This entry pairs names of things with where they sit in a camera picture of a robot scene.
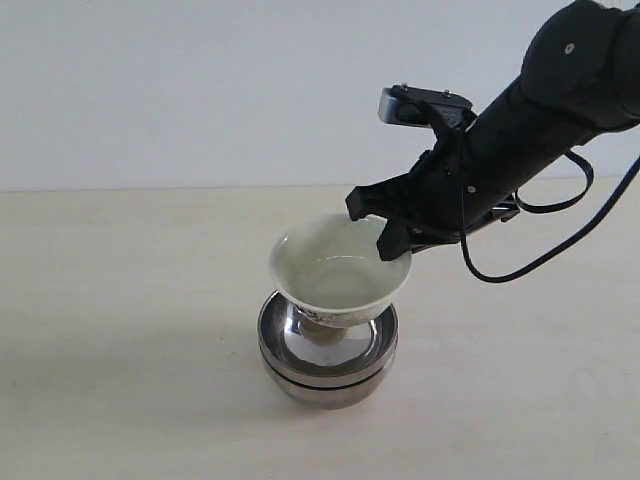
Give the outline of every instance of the wire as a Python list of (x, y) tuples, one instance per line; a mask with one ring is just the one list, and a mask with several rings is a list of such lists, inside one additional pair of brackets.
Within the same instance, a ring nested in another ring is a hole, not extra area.
[[(463, 152), (463, 148), (462, 147), (463, 147), (463, 145), (464, 145), (464, 132), (460, 135), (460, 141), (458, 142), (458, 149), (459, 149), (458, 150), (458, 154), (459, 154), (459, 161), (460, 161), (461, 167), (462, 167), (462, 152)], [(620, 198), (622, 197), (624, 192), (627, 190), (627, 188), (629, 187), (629, 185), (631, 184), (631, 182), (636, 177), (636, 175), (638, 174), (639, 171), (640, 171), (640, 156), (631, 165), (629, 170), (627, 170), (627, 173), (624, 175), (624, 177), (622, 178), (622, 180), (620, 181), (618, 186), (615, 188), (615, 190), (613, 191), (611, 196), (609, 196), (609, 198), (604, 203), (604, 205), (600, 208), (600, 210), (598, 210), (598, 212), (593, 216), (593, 218), (584, 227), (582, 227), (580, 230), (578, 230), (576, 233), (574, 233), (571, 237), (566, 239), (564, 242), (562, 242), (558, 246), (552, 248), (551, 250), (549, 250), (544, 255), (541, 255), (540, 257), (538, 257), (536, 260), (532, 261), (528, 265), (525, 265), (524, 267), (520, 268), (519, 270), (516, 270), (515, 272), (510, 273), (508, 275), (501, 275), (501, 276), (496, 276), (496, 277), (483, 274), (482, 272), (480, 272), (476, 268), (476, 266), (471, 261), (471, 256), (469, 254), (469, 246), (467, 244), (467, 235), (466, 235), (466, 232), (465, 232), (465, 224), (466, 224), (466, 222), (465, 222), (465, 217), (464, 217), (464, 194), (465, 194), (466, 186), (465, 186), (464, 180), (461, 181), (460, 182), (460, 184), (461, 184), (460, 243), (461, 243), (461, 246), (462, 246), (462, 255), (464, 257), (464, 262), (465, 262), (467, 268), (471, 271), (471, 273), (476, 278), (478, 278), (478, 279), (480, 279), (480, 280), (482, 280), (484, 282), (487, 282), (487, 283), (507, 283), (507, 282), (511, 282), (513, 280), (517, 280), (518, 278), (521, 278), (521, 277), (525, 276), (528, 273), (531, 273), (536, 268), (542, 266), (543, 264), (547, 263), (552, 258), (560, 255), (565, 250), (571, 248), (576, 243), (578, 243), (580, 240), (582, 240), (584, 237), (586, 237), (589, 233), (591, 233), (600, 224), (600, 222), (602, 222), (602, 220), (604, 220), (605, 217), (611, 212), (613, 207), (616, 205), (618, 200), (620, 200)]]

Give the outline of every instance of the white porcelain cup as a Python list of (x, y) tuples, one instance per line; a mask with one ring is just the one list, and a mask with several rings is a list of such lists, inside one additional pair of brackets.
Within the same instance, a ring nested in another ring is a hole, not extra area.
[(282, 296), (311, 321), (345, 328), (367, 323), (392, 302), (411, 253), (383, 262), (376, 241), (385, 221), (325, 215), (292, 228), (274, 246), (269, 270)]

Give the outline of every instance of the white wall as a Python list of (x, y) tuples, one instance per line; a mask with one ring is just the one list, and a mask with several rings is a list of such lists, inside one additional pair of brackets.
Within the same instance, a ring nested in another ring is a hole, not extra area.
[[(567, 3), (0, 0), (0, 190), (382, 180), (433, 140), (378, 121), (382, 87), (480, 111)], [(617, 173), (639, 139), (583, 151)]]

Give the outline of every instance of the black robotic arm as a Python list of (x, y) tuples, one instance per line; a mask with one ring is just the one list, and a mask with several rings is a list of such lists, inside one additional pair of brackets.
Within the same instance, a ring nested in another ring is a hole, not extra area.
[(640, 123), (639, 7), (622, 11), (577, 0), (558, 11), (533, 38), (520, 74), (479, 116), (468, 100), (447, 91), (384, 89), (380, 119), (432, 128), (437, 142), (408, 173), (358, 186), (346, 199), (352, 220), (371, 214), (388, 220), (377, 243), (381, 259), (462, 242), (468, 260), (466, 235), (531, 207), (517, 190), (563, 155), (590, 184), (590, 165), (571, 148)]

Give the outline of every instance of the light wooden table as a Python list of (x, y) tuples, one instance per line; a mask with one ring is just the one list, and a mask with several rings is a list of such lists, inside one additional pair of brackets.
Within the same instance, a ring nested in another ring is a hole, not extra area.
[[(523, 214), (471, 239), (489, 273), (581, 226)], [(575, 193), (538, 181), (531, 200)], [(256, 316), (289, 225), (349, 187), (0, 196), (0, 478), (603, 479), (640, 471), (640, 184), (588, 239), (487, 285), (415, 256), (397, 361), (353, 408), (264, 372)]]

